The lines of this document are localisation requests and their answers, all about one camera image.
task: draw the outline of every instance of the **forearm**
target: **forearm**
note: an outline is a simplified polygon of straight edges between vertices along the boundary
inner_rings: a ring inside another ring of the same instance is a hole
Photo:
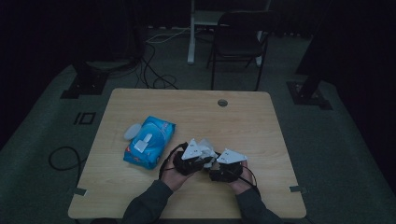
[[[144,193],[131,201],[121,223],[143,224],[155,221],[160,217],[172,193],[161,180],[155,180]]]
[[[244,224],[278,224],[282,219],[265,207],[256,191],[248,189],[236,195]]]

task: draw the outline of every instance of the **hand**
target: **hand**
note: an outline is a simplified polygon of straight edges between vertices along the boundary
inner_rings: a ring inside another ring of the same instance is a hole
[[[176,156],[176,154],[177,154],[177,152],[172,154],[169,161],[166,163],[166,165],[163,169],[163,176],[161,177],[161,181],[164,184],[166,184],[169,187],[169,189],[171,189],[173,192],[180,189],[181,186],[184,184],[184,182],[186,182],[186,180],[188,178],[193,176],[193,174],[183,175],[175,169],[173,160],[174,160],[174,157]]]
[[[242,161],[241,163],[242,163],[242,166],[248,168],[247,161]],[[248,169],[243,168],[241,177],[245,178],[248,182],[253,183],[253,176]],[[245,181],[243,181],[239,178],[237,180],[235,180],[234,182],[228,183],[228,186],[230,186],[231,189],[233,189],[233,192],[236,195],[245,192],[247,189],[251,189],[251,186],[248,183],[246,183]]]

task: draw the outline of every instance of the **table top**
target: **table top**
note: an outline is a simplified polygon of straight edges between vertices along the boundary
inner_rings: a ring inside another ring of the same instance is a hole
[[[226,100],[219,106],[218,100]],[[130,141],[123,138],[135,123],[154,116],[176,124],[159,165],[147,170],[124,161]],[[229,148],[247,155],[262,200],[283,218],[306,214],[289,153],[271,97],[257,91],[182,91],[115,89],[108,101],[68,214],[72,218],[120,218],[129,202],[158,179],[164,158],[178,144],[206,138],[217,152]],[[231,189],[196,173],[168,201],[162,218],[240,218]]]

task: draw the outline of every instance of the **stand base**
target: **stand base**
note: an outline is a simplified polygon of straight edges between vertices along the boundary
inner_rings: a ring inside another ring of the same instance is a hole
[[[304,85],[302,82],[286,82],[289,92],[296,105],[318,105],[322,110],[332,110],[330,102],[323,98],[319,90],[316,90],[310,98],[302,97],[299,92]]]
[[[78,76],[76,76],[69,90],[62,93],[61,99],[78,99],[80,95],[101,95],[107,77],[108,73],[97,73],[90,84],[82,85]]]

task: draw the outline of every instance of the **person's arm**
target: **person's arm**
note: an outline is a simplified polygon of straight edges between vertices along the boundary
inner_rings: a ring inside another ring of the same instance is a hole
[[[242,161],[242,166],[248,168],[248,162]],[[244,168],[241,177],[253,183],[252,174]],[[280,224],[282,219],[265,207],[258,192],[241,179],[228,184],[235,193],[236,201],[241,211],[244,224]]]
[[[193,175],[185,176],[173,169],[172,161],[175,154],[166,163],[161,180],[155,180],[144,193],[130,202],[122,218],[122,224],[147,224],[157,220],[169,197]]]

